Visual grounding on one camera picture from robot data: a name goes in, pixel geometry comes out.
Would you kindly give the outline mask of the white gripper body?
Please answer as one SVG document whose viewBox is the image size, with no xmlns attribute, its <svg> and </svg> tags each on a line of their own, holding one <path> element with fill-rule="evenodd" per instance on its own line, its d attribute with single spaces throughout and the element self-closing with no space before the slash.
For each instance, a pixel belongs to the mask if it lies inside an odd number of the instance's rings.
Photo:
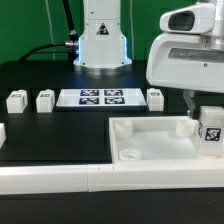
<svg viewBox="0 0 224 224">
<path fill-rule="evenodd" d="M 224 51 L 200 35 L 163 33 L 153 42 L 146 78 L 153 86 L 224 93 Z"/>
</svg>

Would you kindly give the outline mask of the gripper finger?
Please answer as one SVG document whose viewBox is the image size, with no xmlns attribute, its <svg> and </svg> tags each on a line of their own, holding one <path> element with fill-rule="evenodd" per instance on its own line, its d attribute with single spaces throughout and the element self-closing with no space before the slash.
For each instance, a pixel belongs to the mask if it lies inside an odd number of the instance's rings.
<svg viewBox="0 0 224 224">
<path fill-rule="evenodd" d="M 190 118 L 193 117 L 194 114 L 194 110 L 195 110 L 195 103 L 194 103 L 194 95 L 195 95 L 195 91 L 194 90 L 184 90 L 183 91 L 183 98 L 184 101 L 188 107 L 188 111 L 187 114 Z"/>
</svg>

